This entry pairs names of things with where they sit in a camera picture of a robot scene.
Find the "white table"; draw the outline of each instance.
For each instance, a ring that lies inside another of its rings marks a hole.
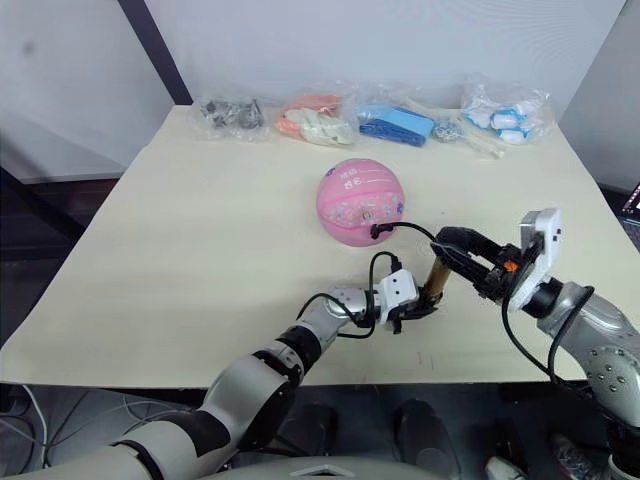
[[[278,135],[264,144],[207,142],[190,130],[186,108],[175,107],[0,352],[0,380],[206,387],[291,325],[313,293],[364,286],[380,249],[397,253],[422,282],[434,255],[416,232],[353,248],[320,226],[316,187],[349,157],[389,166],[404,186],[404,218],[433,231],[467,226],[519,244],[527,211],[560,207],[553,275],[594,285],[640,325],[640,256],[559,130],[488,160],[432,141],[415,148],[363,138],[353,149]],[[543,379],[509,343],[495,305],[455,275],[447,286],[440,310],[405,322],[402,335],[380,329],[368,341],[338,339],[305,383]],[[512,323],[545,358],[550,341],[535,320],[519,313]],[[557,365],[565,377],[582,376],[564,353]]]

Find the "pink ball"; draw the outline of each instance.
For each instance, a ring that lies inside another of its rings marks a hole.
[[[354,247],[382,242],[392,232],[374,240],[374,223],[402,218],[404,192],[391,170],[368,158],[350,158],[329,170],[320,182],[316,198],[318,217],[336,240]]]

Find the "blue object in bag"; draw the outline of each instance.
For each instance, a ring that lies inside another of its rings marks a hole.
[[[371,137],[421,147],[433,129],[429,117],[405,108],[362,105],[358,108],[360,133]]]

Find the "orange component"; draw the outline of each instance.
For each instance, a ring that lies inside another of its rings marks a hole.
[[[518,264],[515,262],[512,262],[511,260],[507,260],[506,262],[504,262],[504,268],[507,269],[507,272],[513,273],[516,270],[518,270]]]

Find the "white wall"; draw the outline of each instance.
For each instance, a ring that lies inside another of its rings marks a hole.
[[[0,58],[0,161],[27,182],[120,175],[173,105],[115,0],[3,0]]]
[[[627,3],[560,126],[598,182],[640,182],[639,0]]]
[[[560,115],[623,0],[147,0],[191,94],[283,97],[323,78],[422,84],[455,106],[484,71],[553,92]]]

